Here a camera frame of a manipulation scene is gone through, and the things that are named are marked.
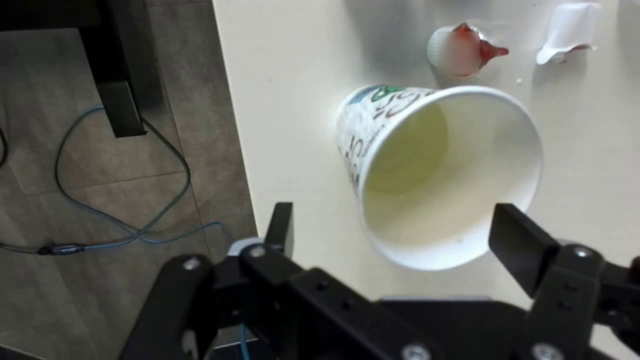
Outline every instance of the white tabletop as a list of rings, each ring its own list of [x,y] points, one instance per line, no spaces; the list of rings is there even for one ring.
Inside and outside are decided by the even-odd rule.
[[[640,0],[607,2],[598,48],[550,66],[535,63],[552,9],[542,0],[215,0],[215,9],[258,230],[279,200],[292,200],[302,264],[373,299],[463,295],[529,306],[491,255],[449,273],[383,259],[362,234],[334,145],[336,111],[353,90],[438,88],[426,40],[436,27],[464,21],[510,48],[475,85],[525,102],[544,143],[529,215],[609,260],[640,255]]]

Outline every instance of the cable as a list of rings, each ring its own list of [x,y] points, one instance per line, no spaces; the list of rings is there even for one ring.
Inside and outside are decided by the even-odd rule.
[[[7,137],[5,137],[5,131],[0,128],[0,143],[3,143],[3,156],[0,156],[0,169],[7,165],[7,158],[9,158],[9,143],[7,143]]]
[[[62,181],[61,181],[61,158],[65,154],[65,148],[66,148],[66,143],[69,139],[74,134],[74,131],[84,122],[88,120],[92,114],[97,113],[104,113],[103,107],[95,107],[95,108],[88,108],[86,113],[82,113],[71,126],[69,131],[65,132],[62,141],[61,141],[61,147],[59,147],[59,153],[56,153],[56,162],[55,162],[55,181],[56,181],[56,188],[59,192],[71,200],[73,204],[76,204],[78,208],[86,210],[88,215],[92,217],[98,217],[98,219],[104,219],[109,222],[112,222],[114,226],[119,226],[121,230],[125,230],[128,236],[125,239],[114,239],[114,240],[106,240],[106,242],[95,242],[95,245],[76,245],[76,242],[66,242],[66,245],[49,245],[49,247],[42,247],[42,248],[35,248],[35,247],[12,247],[12,245],[3,245],[0,242],[0,250],[5,253],[16,253],[16,255],[40,255],[40,257],[65,257],[65,255],[80,255],[80,253],[104,253],[104,250],[119,250],[119,248],[125,248],[125,247],[131,247],[134,242],[142,242],[142,245],[149,245],[149,247],[163,247],[163,245],[172,245],[172,242],[178,242],[178,240],[185,240],[197,232],[203,232],[207,229],[221,229],[221,232],[232,240],[232,234],[226,230],[226,226],[222,222],[207,222],[198,229],[192,229],[188,232],[183,232],[178,236],[172,236],[172,239],[157,239],[150,234],[150,229],[157,226],[169,210],[172,210],[180,199],[188,192],[191,184],[192,184],[192,171],[187,162],[187,158],[178,153],[178,148],[175,145],[171,145],[163,132],[153,126],[149,120],[142,119],[142,125],[176,156],[176,160],[183,165],[185,169],[185,174],[187,174],[187,183],[183,187],[183,191],[172,197],[167,206],[163,206],[159,210],[159,215],[153,217],[153,220],[149,220],[142,229],[136,229],[109,213],[103,213],[95,206],[88,206],[84,203],[80,203],[78,199],[74,199],[73,194],[69,194],[69,191],[62,187]]]
[[[246,327],[244,325],[240,325],[240,355],[243,355],[243,360],[253,360],[249,347],[246,347]]]

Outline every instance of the floor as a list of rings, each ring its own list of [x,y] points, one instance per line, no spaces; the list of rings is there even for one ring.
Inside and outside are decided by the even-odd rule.
[[[234,239],[255,236],[238,132],[218,30],[208,0],[149,0],[169,107],[149,120],[183,150],[192,188],[157,226],[172,236],[222,220]],[[101,102],[76,30],[0,35],[0,126],[11,165],[0,169],[0,240],[98,242],[119,229],[55,187],[55,154],[66,126]],[[114,139],[104,114],[69,145],[62,183],[80,200],[142,226],[185,184],[180,162],[154,137]],[[0,253],[0,345],[50,360],[112,360],[169,259],[221,260],[228,240],[207,230],[172,247],[39,259]]]

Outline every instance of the white paper cup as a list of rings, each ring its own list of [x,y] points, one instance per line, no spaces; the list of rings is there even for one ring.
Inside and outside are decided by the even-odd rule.
[[[486,255],[495,204],[526,210],[542,172],[531,114],[482,87],[358,90],[340,108],[336,141],[366,236],[418,271]]]

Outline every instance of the cup rim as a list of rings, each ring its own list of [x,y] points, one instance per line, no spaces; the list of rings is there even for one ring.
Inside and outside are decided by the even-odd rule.
[[[366,154],[366,158],[362,160],[362,172],[361,172],[361,183],[357,184],[357,197],[358,197],[358,213],[361,213],[361,222],[364,226],[364,232],[366,232],[366,239],[370,245],[374,245],[374,248],[385,255],[385,259],[392,260],[394,264],[402,267],[402,268],[412,268],[412,271],[451,271],[451,268],[456,268],[456,267],[463,267],[463,264],[468,264],[480,257],[484,257],[489,253],[489,247],[482,248],[480,255],[467,255],[467,257],[453,257],[454,260],[451,260],[449,264],[424,264],[424,267],[417,267],[417,264],[408,264],[408,263],[402,263],[400,259],[392,257],[386,253],[386,248],[383,248],[383,240],[379,236],[374,236],[374,232],[370,230],[369,226],[369,220],[364,217],[364,188],[369,184],[369,178],[370,178],[370,171],[373,171],[373,165],[376,160],[376,156],[380,154],[383,150],[383,145],[386,143],[386,139],[396,132],[412,114],[417,114],[418,111],[422,108],[429,108],[432,104],[438,104],[440,101],[447,101],[447,99],[454,99],[454,97],[470,97],[470,95],[476,95],[476,97],[495,97],[495,99],[501,99],[501,101],[506,101],[509,104],[514,107],[516,113],[523,114],[525,119],[525,125],[531,128],[532,137],[537,139],[537,145],[538,145],[538,176],[535,178],[535,191],[532,191],[532,200],[537,199],[538,194],[538,188],[540,188],[540,183],[542,183],[542,172],[544,172],[544,147],[542,147],[542,137],[540,137],[540,131],[538,126],[535,125],[535,119],[532,114],[525,108],[525,104],[521,101],[516,101],[514,97],[502,93],[502,90],[496,90],[496,88],[486,88],[486,87],[456,87],[456,88],[445,88],[445,90],[434,90],[430,93],[429,97],[424,97],[422,101],[418,101],[417,104],[412,104],[396,122],[389,125],[383,134],[376,139],[376,143],[373,145],[373,150]]]

